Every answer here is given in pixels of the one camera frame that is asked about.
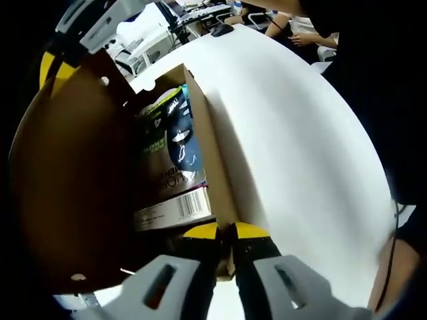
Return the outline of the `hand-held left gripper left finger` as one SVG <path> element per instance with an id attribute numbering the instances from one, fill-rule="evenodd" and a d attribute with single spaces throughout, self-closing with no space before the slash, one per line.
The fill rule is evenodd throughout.
<path id="1" fill-rule="evenodd" d="M 220 262 L 215 223 L 190 229 L 176 255 L 160 255 L 122 283 L 121 293 L 89 319 L 206 319 Z"/>

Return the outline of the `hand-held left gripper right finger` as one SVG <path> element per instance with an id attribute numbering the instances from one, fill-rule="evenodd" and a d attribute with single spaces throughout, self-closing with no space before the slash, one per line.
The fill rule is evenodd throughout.
<path id="1" fill-rule="evenodd" d="M 330 284 L 293 255 L 282 255 L 269 233 L 232 225 L 236 284 L 246 319 L 371 319 L 332 294 Z"/>

